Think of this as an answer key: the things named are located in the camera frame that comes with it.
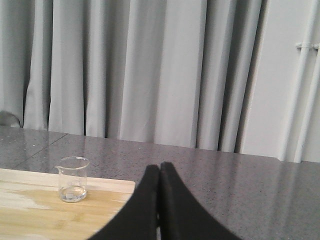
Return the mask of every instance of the water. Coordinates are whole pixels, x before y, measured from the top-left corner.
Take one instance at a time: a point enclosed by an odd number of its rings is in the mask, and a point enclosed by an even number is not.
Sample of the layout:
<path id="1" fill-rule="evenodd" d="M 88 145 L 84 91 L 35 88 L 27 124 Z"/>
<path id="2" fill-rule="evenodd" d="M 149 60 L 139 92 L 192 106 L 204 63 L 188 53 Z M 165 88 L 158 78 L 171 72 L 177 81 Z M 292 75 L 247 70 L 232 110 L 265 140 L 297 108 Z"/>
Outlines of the water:
<path id="1" fill-rule="evenodd" d="M 87 191 L 83 186 L 69 186 L 68 188 L 59 189 L 59 196 L 61 200 L 69 203 L 78 202 L 84 199 Z"/>

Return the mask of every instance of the white pipe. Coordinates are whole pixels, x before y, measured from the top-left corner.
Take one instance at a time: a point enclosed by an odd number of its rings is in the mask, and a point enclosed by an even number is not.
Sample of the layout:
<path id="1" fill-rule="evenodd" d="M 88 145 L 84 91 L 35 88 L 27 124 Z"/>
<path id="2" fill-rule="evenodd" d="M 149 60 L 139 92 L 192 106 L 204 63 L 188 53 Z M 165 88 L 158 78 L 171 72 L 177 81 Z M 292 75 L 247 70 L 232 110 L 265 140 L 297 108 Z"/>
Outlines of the white pipe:
<path id="1" fill-rule="evenodd" d="M 312 110 L 314 108 L 314 104 L 317 96 L 319 79 L 320 79 L 320 50 L 318 50 L 318 53 L 316 55 L 315 66 L 314 66 L 311 84 L 310 84 L 310 90 L 309 90 L 306 107 L 303 115 L 303 120 L 300 128 L 300 132 L 299 132 L 298 142 L 295 149 L 294 160 L 293 160 L 295 163 L 301 163 L 301 157 L 303 153 L 304 144 L 306 141 L 308 126 L 310 123 Z"/>
<path id="2" fill-rule="evenodd" d="M 301 85 L 303 82 L 308 54 L 310 51 L 309 46 L 311 44 L 311 38 L 312 38 L 315 23 L 316 23 L 318 5 L 319 5 L 319 0 L 312 0 L 310 13 L 308 15 L 308 21 L 307 21 L 306 29 L 304 32 L 303 43 L 301 45 L 302 47 L 301 47 L 301 53 L 300 53 L 300 58 L 298 62 L 298 68 L 293 81 L 293 86 L 295 86 L 295 88 L 293 89 L 291 100 L 289 101 L 288 123 L 285 126 L 283 144 L 282 144 L 282 149 L 279 157 L 281 161 L 285 160 L 287 148 L 289 144 L 289 136 L 290 136 L 291 129 L 293 128 L 296 106 L 298 103 L 298 97 L 299 97 Z"/>

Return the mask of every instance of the bamboo board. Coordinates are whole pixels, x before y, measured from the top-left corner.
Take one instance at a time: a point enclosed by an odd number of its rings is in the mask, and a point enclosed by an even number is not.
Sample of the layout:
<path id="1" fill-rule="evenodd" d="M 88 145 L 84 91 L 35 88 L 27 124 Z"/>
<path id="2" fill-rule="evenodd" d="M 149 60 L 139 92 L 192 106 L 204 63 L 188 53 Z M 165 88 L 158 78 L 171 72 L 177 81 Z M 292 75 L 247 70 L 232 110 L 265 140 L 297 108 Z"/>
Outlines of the bamboo board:
<path id="1" fill-rule="evenodd" d="M 0 168 L 1 240 L 82 240 L 123 207 L 133 181 L 87 178 L 85 199 L 58 197 L 58 174 Z"/>

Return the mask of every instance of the gray speckled countertop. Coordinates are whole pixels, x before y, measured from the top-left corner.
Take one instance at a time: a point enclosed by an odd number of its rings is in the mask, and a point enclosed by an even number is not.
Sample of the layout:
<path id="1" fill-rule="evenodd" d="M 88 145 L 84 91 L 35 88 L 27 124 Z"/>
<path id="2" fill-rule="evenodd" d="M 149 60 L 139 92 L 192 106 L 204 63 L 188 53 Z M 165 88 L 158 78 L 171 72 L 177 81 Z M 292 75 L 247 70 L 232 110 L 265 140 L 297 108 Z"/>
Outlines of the gray speckled countertop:
<path id="1" fill-rule="evenodd" d="M 139 183 L 172 162 L 202 206 L 244 240 L 320 239 L 320 163 L 0 126 L 0 168 L 58 173 L 82 156 L 89 177 Z"/>

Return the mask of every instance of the gray curtain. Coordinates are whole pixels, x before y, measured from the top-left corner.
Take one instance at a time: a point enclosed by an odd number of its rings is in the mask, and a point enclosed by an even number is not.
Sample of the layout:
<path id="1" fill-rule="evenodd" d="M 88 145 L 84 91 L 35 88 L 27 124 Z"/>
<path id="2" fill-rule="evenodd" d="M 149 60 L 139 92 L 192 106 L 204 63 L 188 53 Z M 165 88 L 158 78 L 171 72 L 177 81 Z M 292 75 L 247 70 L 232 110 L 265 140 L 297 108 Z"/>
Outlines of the gray curtain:
<path id="1" fill-rule="evenodd" d="M 233 152 L 260 10 L 261 0 L 0 0 L 0 118 Z"/>

